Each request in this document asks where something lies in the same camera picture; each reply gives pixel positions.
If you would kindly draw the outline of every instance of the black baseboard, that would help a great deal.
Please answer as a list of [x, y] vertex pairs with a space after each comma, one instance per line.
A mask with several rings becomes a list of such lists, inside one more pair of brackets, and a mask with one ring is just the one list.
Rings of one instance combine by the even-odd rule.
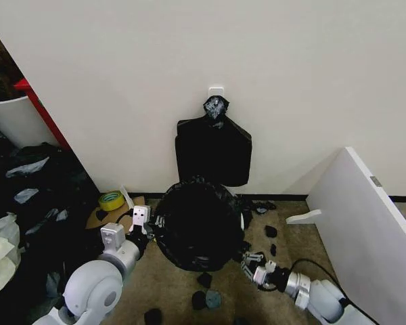
[[406, 202], [406, 196], [390, 195], [390, 199], [393, 202]]
[[[145, 198], [162, 198], [164, 193], [144, 193], [136, 192], [129, 193], [133, 198], [137, 196], [144, 196]], [[268, 201], [305, 201], [307, 195], [301, 194], [238, 194], [249, 200], [268, 200]], [[393, 202], [406, 202], [406, 196], [392, 195], [390, 199]]]
[[[133, 198], [137, 196], [144, 196], [145, 198], [162, 198], [164, 193], [144, 193], [136, 192], [129, 193]], [[307, 195], [296, 195], [296, 194], [238, 194], [249, 200], [268, 200], [268, 201], [305, 201]]]

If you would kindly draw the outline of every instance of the white container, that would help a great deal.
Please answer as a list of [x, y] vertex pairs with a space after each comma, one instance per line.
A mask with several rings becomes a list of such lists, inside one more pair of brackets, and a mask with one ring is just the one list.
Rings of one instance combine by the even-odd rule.
[[58, 142], [27, 96], [0, 102], [0, 131], [17, 147]]

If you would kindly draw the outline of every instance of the cardboard piece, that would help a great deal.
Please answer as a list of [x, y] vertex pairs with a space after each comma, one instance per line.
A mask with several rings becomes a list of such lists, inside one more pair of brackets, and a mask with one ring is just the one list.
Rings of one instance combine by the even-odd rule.
[[[134, 205], [144, 205], [145, 204], [144, 196], [139, 196], [137, 198], [133, 198], [133, 202], [134, 202]], [[129, 206], [126, 202], [120, 208], [110, 211], [108, 213], [103, 212], [100, 207], [97, 207], [90, 214], [90, 217], [88, 218], [87, 223], [86, 223], [86, 229], [98, 228], [103, 225], [106, 225], [109, 222], [112, 222], [112, 223], [119, 223], [119, 224], [123, 225], [123, 228], [125, 229], [125, 233], [127, 233], [129, 231], [129, 228], [133, 224], [133, 218], [129, 214], [127, 214], [128, 212], [129, 212]], [[106, 213], [106, 215], [105, 215], [105, 217], [102, 218], [102, 220], [99, 220], [98, 215], [100, 214], [102, 216], [102, 213], [103, 214]]]

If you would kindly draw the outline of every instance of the beige carpet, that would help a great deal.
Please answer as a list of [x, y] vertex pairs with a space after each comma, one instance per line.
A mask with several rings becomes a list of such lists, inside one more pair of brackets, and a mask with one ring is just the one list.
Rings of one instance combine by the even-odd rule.
[[[150, 200], [153, 207], [157, 200]], [[308, 212], [305, 202], [274, 202], [277, 210], [254, 215], [246, 240], [253, 251], [264, 251], [271, 257], [272, 243], [277, 245], [273, 260], [280, 266], [290, 267], [295, 259], [314, 259], [332, 273], [332, 267], [314, 225], [286, 225], [286, 218]], [[406, 216], [406, 203], [397, 205]], [[267, 238], [264, 226], [277, 228], [277, 238]], [[315, 278], [325, 278], [313, 265], [299, 265], [298, 271]], [[318, 324], [307, 312], [295, 308], [292, 300], [280, 292], [261, 292], [251, 284], [238, 263], [230, 261], [221, 271], [213, 272], [211, 289], [222, 296], [222, 305], [216, 310], [195, 311], [191, 296], [204, 290], [196, 281], [200, 273], [176, 268], [158, 249], [155, 242], [148, 245], [143, 258], [137, 263], [122, 298], [113, 314], [103, 325], [144, 324], [144, 313], [160, 308], [163, 324], [228, 324], [236, 317], [245, 317], [251, 324]]]

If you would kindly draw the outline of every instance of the white panel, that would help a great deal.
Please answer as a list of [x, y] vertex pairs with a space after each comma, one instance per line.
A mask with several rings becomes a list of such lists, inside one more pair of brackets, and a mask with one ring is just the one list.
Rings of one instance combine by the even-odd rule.
[[381, 324], [406, 325], [406, 220], [352, 148], [311, 190], [315, 223], [348, 296]]
[[406, 195], [406, 0], [0, 0], [0, 37], [102, 191], [177, 181], [175, 124], [222, 85], [235, 192], [308, 194], [350, 144]]

